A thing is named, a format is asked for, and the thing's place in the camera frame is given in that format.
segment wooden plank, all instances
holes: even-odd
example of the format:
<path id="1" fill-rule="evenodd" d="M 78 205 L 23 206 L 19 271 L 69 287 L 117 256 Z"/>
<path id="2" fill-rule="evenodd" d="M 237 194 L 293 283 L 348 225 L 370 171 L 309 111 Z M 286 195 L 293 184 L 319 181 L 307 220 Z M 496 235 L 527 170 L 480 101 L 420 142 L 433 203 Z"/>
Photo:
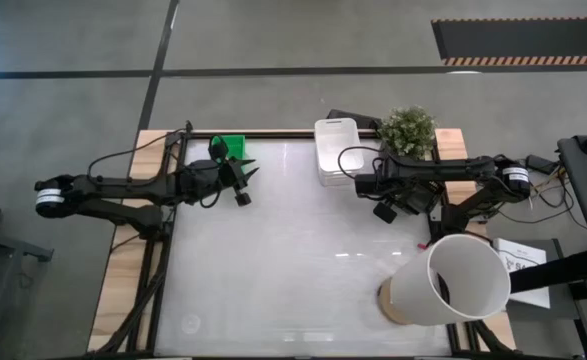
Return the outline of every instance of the wooden plank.
<path id="1" fill-rule="evenodd" d="M 166 132 L 166 130 L 141 131 L 136 147 L 148 144 L 154 139 L 166 134 Z M 155 176 L 160 169 L 163 151 L 164 140 L 158 140 L 152 145 L 137 151 L 133 156 L 129 176 L 135 179 L 149 179 Z M 149 204 L 149 202 L 146 200 L 125 200 L 123 204 L 139 207 Z M 112 246 L 129 239 L 136 233 L 130 226 L 118 227 Z M 140 268 L 142 267 L 142 258 L 144 256 L 144 247 L 145 241 L 136 239 L 127 245 L 119 247 L 109 257 L 104 282 L 102 284 L 100 301 L 93 323 L 93 330 L 89 339 L 89 351 L 96 350 L 104 345 L 133 308 Z M 151 276 L 155 272 L 161 249 L 162 244 L 155 244 Z M 151 299 L 142 315 L 138 348 L 143 348 L 146 344 L 146 334 L 148 333 L 152 303 L 153 299 Z"/>
<path id="2" fill-rule="evenodd" d="M 468 158 L 461 129 L 436 129 L 435 139 L 440 159 L 454 160 Z M 473 181 L 447 182 L 445 185 L 446 193 L 451 204 L 459 204 L 477 191 L 475 182 Z M 486 226 L 484 225 L 471 223 L 466 229 L 486 236 Z M 506 311 L 486 319 L 485 322 L 489 329 L 495 333 L 504 345 L 511 349 L 515 349 L 515 339 L 513 338 L 513 331 L 511 330 L 511 322 Z M 460 335 L 461 348 L 469 349 L 464 327 L 461 324 L 457 324 L 457 329 L 458 334 Z M 484 342 L 481 340 L 480 347 L 482 350 L 488 350 Z"/>

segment wire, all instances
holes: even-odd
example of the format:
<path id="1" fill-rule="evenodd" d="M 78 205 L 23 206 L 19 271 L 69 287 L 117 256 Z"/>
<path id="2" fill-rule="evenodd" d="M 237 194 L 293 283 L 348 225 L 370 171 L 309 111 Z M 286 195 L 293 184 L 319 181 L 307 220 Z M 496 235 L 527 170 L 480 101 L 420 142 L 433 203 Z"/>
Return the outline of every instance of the wire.
<path id="1" fill-rule="evenodd" d="M 127 244 L 127 243 L 129 243 L 129 242 L 131 242 L 131 241 L 133 241 L 133 240 L 135 240 L 135 239 L 137 239 L 138 237 L 140 237 L 140 234 L 137 234 L 137 235 L 131 236 L 130 238 L 128 238 L 128 239 L 126 239 L 126 240 L 122 241 L 121 243 L 119 243 L 119 244 L 117 244 L 117 245 L 113 246 L 113 247 L 111 248 L 111 251 L 109 252 L 109 254 L 112 254 L 112 253 L 115 251 L 115 249 L 117 249 L 117 248 L 119 248 L 120 246 L 122 246 L 122 245 L 125 245 L 125 244 Z"/>
<path id="2" fill-rule="evenodd" d="M 575 204 L 575 199 L 573 199 L 573 195 L 571 195 L 571 193 L 566 189 L 566 184 L 564 183 L 564 177 L 560 176 L 559 179 L 560 179 L 560 186 L 562 186 L 562 189 L 564 189 L 564 205 L 566 205 L 566 210 L 568 211 L 569 216 L 571 217 L 571 220 L 573 220 L 573 222 L 577 226 L 587 230 L 587 226 L 580 224 L 580 222 L 577 221 L 577 219 L 573 215 L 573 212 L 571 211 L 571 208 L 573 206 L 569 207 L 569 204 L 566 202 L 566 195 L 568 195 L 571 198 L 571 204 Z"/>
<path id="3" fill-rule="evenodd" d="M 499 177 L 493 175 L 493 176 L 491 176 L 491 179 L 496 180 L 498 183 L 500 183 L 500 185 L 502 185 L 502 187 L 504 188 L 504 190 L 506 190 L 507 193 L 509 193 L 513 196 L 517 196 L 513 193 L 513 191 L 511 189 L 509 189 L 509 187 Z"/>
<path id="4" fill-rule="evenodd" d="M 96 186 L 97 186 L 97 185 L 99 185 L 97 182 L 95 182 L 95 180 L 93 179 L 93 176 L 91 175 L 91 170 L 93 169 L 93 166 L 95 166 L 95 165 L 96 165 L 96 164 L 98 164 L 99 162 L 101 162 L 101 161 L 104 161 L 104 160 L 106 160 L 106 159 L 113 158 L 113 157 L 121 156 L 121 155 L 126 155 L 126 154 L 134 154 L 134 153 L 135 153 L 136 151 L 138 151 L 138 150 L 142 150 L 142 149 L 144 149 L 144 148 L 146 148 L 146 147 L 148 147 L 148 146 L 151 146 L 152 144 L 154 144 L 154 143 L 158 142 L 158 141 L 159 141 L 159 140 L 161 140 L 161 139 L 164 139 L 164 138 L 166 138 L 166 137 L 168 137 L 168 136 L 170 136 L 170 135 L 173 135 L 173 134 L 175 134 L 175 133 L 178 133 L 178 132 L 180 132 L 180 131 L 184 131 L 184 130 L 186 130 L 186 128 L 181 128 L 181 129 L 173 130 L 173 131 L 171 131 L 171 132 L 167 132 L 166 134 L 164 134 L 164 135 L 162 135 L 162 136 L 160 136 L 160 137 L 157 137 L 157 138 L 155 138 L 155 139 L 151 140 L 151 142 L 149 142 L 149 143 L 146 143 L 146 144 L 144 144 L 144 145 L 142 145 L 142 146 L 140 146 L 140 147 L 133 148 L 133 149 L 131 149 L 131 150 L 120 151 L 120 152 L 116 152 L 116 153 L 113 153 L 113 154 L 105 155 L 105 156 L 102 156 L 102 157 L 99 157 L 99 158 L 97 158 L 97 159 L 93 160 L 93 162 L 91 162 L 91 163 L 89 164 L 89 167 L 88 167 L 88 169 L 86 170 L 86 175 L 87 175 L 87 178 L 89 179 L 89 182 L 91 182 L 91 184 L 93 184 L 93 185 L 96 185 Z M 126 184 L 126 185 L 121 185 L 121 186 L 128 186 L 128 187 L 146 186 L 146 185 L 152 184 L 153 182 L 157 181 L 157 178 L 158 178 L 158 177 L 157 177 L 157 175 L 156 175 L 156 176 L 154 176 L 154 177 L 150 178 L 150 179 L 149 179 L 149 181 L 146 181 L 146 182 L 144 182 L 144 183 L 138 183 L 138 184 Z"/>
<path id="5" fill-rule="evenodd" d="M 547 187 L 546 189 L 544 189 L 542 191 L 539 191 L 539 190 L 535 189 L 536 195 L 533 195 L 533 197 L 540 196 L 540 194 L 544 194 L 547 191 L 550 191 L 550 190 L 553 190 L 553 189 L 559 189 L 561 187 L 562 187 L 562 185 L 555 185 L 555 186 Z"/>
<path id="6" fill-rule="evenodd" d="M 176 209 L 176 206 L 174 206 L 173 208 L 171 208 L 171 211 L 166 216 L 166 219 L 164 219 L 164 226 L 166 226 L 168 224 L 169 220 L 171 220 L 171 216 L 173 216 L 173 214 L 175 214 L 175 209 Z"/>
<path id="7" fill-rule="evenodd" d="M 563 191 L 562 192 L 562 197 L 560 198 L 560 202 L 557 203 L 557 204 L 553 204 L 552 202 L 550 202 L 549 200 L 547 200 L 544 197 L 544 195 L 542 195 L 542 193 L 544 193 L 544 192 L 546 192 L 548 190 L 557 189 L 557 188 L 560 188 L 560 187 L 562 187 L 562 185 L 553 186 L 551 188 L 544 189 L 543 191 L 539 191 L 536 186 L 534 186 L 533 184 L 531 184 L 531 188 L 537 194 L 536 196 L 538 196 L 540 198 L 540 200 L 542 200 L 547 206 L 552 207 L 554 209 L 557 209 L 557 208 L 561 207 L 562 205 L 564 205 L 566 203 L 566 191 Z"/>
<path id="8" fill-rule="evenodd" d="M 540 265 L 539 263 L 536 263 L 535 261 L 533 261 L 533 260 L 531 260 L 531 259 L 527 259 L 527 258 L 525 258 L 525 257 L 517 256 L 517 255 L 513 254 L 513 253 L 512 253 L 512 252 L 510 252 L 510 251 L 506 251 L 506 250 L 502 250 L 502 249 L 498 249 L 497 251 L 498 251 L 498 252 L 507 253 L 507 254 L 509 254 L 509 255 L 513 256 L 514 258 L 517 258 L 517 259 L 520 259 L 520 260 L 524 260 L 524 261 L 528 261 L 528 262 L 531 262 L 531 263 L 533 263 L 533 264 L 535 264 L 535 265 Z"/>
<path id="9" fill-rule="evenodd" d="M 348 174 L 346 171 L 344 171 L 344 168 L 342 167 L 342 155 L 349 151 L 349 150 L 355 150 L 355 149 L 362 149 L 362 150 L 370 150 L 370 151 L 375 151 L 375 152 L 379 152 L 379 149 L 374 149 L 372 147 L 368 147 L 368 146 L 351 146 L 351 147 L 347 147 L 346 149 L 342 150 L 340 152 L 340 155 L 337 156 L 337 166 L 340 168 L 340 171 L 342 172 L 342 174 L 344 174 L 344 176 L 355 180 L 355 177 L 351 174 Z"/>
<path id="10" fill-rule="evenodd" d="M 205 205 L 204 202 L 202 201 L 203 199 L 200 199 L 200 205 L 202 205 L 203 208 L 205 209 L 210 209 L 213 206 L 215 206 L 215 204 L 217 204 L 217 200 L 220 198 L 220 194 L 222 193 L 221 190 L 218 190 L 217 193 L 215 194 L 215 199 L 213 199 L 213 202 L 211 202 L 208 205 Z"/>
<path id="11" fill-rule="evenodd" d="M 486 240 L 486 241 L 488 241 L 489 244 L 491 244 L 491 246 L 493 246 L 493 239 L 491 239 L 491 238 L 489 238 L 487 236 L 480 235 L 480 234 L 478 234 L 476 232 L 469 231 L 469 230 L 464 230 L 464 233 L 465 234 L 469 234 L 469 235 L 473 235 L 473 236 L 477 236 L 477 237 L 479 237 L 482 240 Z"/>
<path id="12" fill-rule="evenodd" d="M 567 205 L 567 209 L 566 209 L 566 210 L 564 210 L 564 211 L 560 211 L 560 212 L 559 212 L 559 213 L 557 213 L 557 214 L 553 214 L 553 215 L 550 215 L 550 216 L 547 216 L 547 217 L 543 217 L 543 218 L 541 218 L 541 219 L 537 219 L 537 220 L 532 220 L 532 221 L 514 219 L 514 218 L 512 218 L 512 217 L 510 217 L 510 216 L 506 215 L 505 213 L 501 212 L 499 209 L 497 210 L 497 212 L 498 212 L 498 214 L 500 214 L 500 215 L 504 216 L 505 218 L 507 218 L 507 219 L 509 219 L 509 220 L 511 220 L 511 221 L 513 221 L 513 222 L 520 223 L 520 224 L 529 224 L 529 225 L 532 225 L 532 224 L 538 224 L 538 223 L 541 223 L 542 221 L 546 221 L 546 220 L 553 219 L 553 218 L 555 218 L 555 217 L 558 217 L 558 216 L 560 216 L 560 215 L 564 214 L 565 212 L 570 212 L 570 211 L 571 211 L 571 209 L 573 208 L 573 205 L 575 205 L 575 202 L 571 202 L 571 206 L 568 206 L 568 205 Z"/>
<path id="13" fill-rule="evenodd" d="M 386 162 L 385 159 L 382 159 L 381 157 L 376 157 L 375 159 L 373 159 L 373 161 L 371 161 L 371 167 L 373 168 L 373 172 L 375 173 L 375 186 L 377 187 L 377 184 L 380 183 L 380 173 L 375 169 L 375 162 L 376 161 L 381 161 L 382 164 L 384 164 Z"/>

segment white bin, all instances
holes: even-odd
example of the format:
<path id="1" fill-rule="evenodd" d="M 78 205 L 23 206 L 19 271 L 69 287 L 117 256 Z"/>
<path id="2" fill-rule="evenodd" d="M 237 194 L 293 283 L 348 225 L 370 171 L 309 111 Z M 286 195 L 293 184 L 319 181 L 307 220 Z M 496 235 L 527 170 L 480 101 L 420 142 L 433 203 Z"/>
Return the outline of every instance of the white bin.
<path id="1" fill-rule="evenodd" d="M 342 173 L 337 163 L 342 150 L 352 146 L 360 146 L 355 120 L 343 118 L 315 122 L 317 166 L 322 185 L 345 185 L 353 181 Z M 364 167 L 362 150 L 353 149 L 345 152 L 341 164 L 346 173 L 355 176 Z"/>

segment large white cup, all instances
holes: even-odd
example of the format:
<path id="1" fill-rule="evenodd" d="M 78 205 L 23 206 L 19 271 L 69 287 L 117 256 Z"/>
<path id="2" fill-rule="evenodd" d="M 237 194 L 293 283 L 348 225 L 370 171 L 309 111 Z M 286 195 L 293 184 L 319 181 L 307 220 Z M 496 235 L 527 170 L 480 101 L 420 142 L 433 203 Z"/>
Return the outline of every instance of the large white cup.
<path id="1" fill-rule="evenodd" d="M 437 275 L 449 290 L 440 296 Z M 509 273 L 483 240 L 448 235 L 411 259 L 391 278 L 390 302 L 409 323 L 449 324 L 487 318 L 504 308 L 511 293 Z"/>

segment white tabletop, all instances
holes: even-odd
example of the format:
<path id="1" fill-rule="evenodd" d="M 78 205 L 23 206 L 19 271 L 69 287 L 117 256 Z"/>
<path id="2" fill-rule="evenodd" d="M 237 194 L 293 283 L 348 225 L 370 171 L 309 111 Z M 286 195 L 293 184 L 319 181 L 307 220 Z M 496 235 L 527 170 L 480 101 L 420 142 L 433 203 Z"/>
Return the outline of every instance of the white tabletop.
<path id="1" fill-rule="evenodd" d="M 444 326 L 391 323 L 376 303 L 428 240 L 426 216 L 388 225 L 353 185 L 323 187 L 313 140 L 247 140 L 246 154 L 260 167 L 252 204 L 227 190 L 178 208 L 156 355 L 450 354 Z M 207 142 L 190 141 L 187 162 L 203 158 Z"/>

